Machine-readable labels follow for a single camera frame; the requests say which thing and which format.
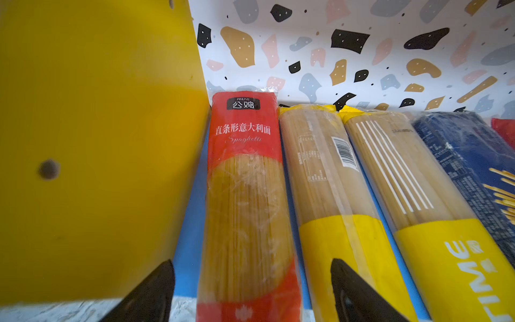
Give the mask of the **red spaghetti bag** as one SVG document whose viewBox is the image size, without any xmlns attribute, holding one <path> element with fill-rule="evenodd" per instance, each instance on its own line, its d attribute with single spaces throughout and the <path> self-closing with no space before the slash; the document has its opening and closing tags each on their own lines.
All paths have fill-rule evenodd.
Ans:
<svg viewBox="0 0 515 322">
<path fill-rule="evenodd" d="M 213 96 L 197 321 L 300 321 L 276 95 Z"/>
<path fill-rule="evenodd" d="M 515 120 L 492 118 L 491 126 L 506 143 L 515 149 Z"/>
</svg>

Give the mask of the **red top spaghetti bag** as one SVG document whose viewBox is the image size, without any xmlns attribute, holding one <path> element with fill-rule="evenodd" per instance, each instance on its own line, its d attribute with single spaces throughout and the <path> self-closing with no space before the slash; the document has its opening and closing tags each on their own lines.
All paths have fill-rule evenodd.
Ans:
<svg viewBox="0 0 515 322">
<path fill-rule="evenodd" d="M 197 321 L 300 321 L 276 95 L 213 96 Z"/>
</svg>

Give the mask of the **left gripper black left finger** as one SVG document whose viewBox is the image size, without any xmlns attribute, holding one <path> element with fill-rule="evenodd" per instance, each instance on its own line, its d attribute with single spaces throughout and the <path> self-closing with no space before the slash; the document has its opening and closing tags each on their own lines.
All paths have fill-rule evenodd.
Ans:
<svg viewBox="0 0 515 322">
<path fill-rule="evenodd" d="M 101 321 L 169 321 L 176 277 L 172 260 L 154 269 Z"/>
</svg>

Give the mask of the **blue Barilla spaghetti box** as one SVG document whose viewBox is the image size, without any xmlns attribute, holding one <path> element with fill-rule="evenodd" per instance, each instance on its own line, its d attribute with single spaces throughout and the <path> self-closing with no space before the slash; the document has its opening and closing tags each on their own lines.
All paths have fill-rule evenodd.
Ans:
<svg viewBox="0 0 515 322">
<path fill-rule="evenodd" d="M 413 127 L 514 263 L 514 149 L 471 111 L 419 115 Z"/>
</svg>

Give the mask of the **clear yellow spaghetti bag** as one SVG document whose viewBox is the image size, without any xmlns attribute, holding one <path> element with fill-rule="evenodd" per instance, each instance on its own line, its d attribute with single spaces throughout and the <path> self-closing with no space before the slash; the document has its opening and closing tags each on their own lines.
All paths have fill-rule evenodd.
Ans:
<svg viewBox="0 0 515 322">
<path fill-rule="evenodd" d="M 344 261 L 409 321 L 417 314 L 341 118 L 332 105 L 278 116 L 316 321 L 338 321 L 331 264 Z"/>
</svg>

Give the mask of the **yellow Statime spaghetti bag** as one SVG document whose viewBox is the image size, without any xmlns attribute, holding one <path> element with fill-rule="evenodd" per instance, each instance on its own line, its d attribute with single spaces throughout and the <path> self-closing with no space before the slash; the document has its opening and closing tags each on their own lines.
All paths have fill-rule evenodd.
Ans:
<svg viewBox="0 0 515 322">
<path fill-rule="evenodd" d="M 513 321 L 514 269 L 409 119 L 339 116 L 433 321 Z"/>
</svg>

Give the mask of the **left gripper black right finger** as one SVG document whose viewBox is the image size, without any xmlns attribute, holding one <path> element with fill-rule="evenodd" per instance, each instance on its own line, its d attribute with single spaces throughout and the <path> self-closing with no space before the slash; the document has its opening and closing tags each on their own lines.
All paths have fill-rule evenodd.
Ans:
<svg viewBox="0 0 515 322">
<path fill-rule="evenodd" d="M 342 259 L 331 262 L 331 284 L 340 321 L 406 321 Z"/>
</svg>

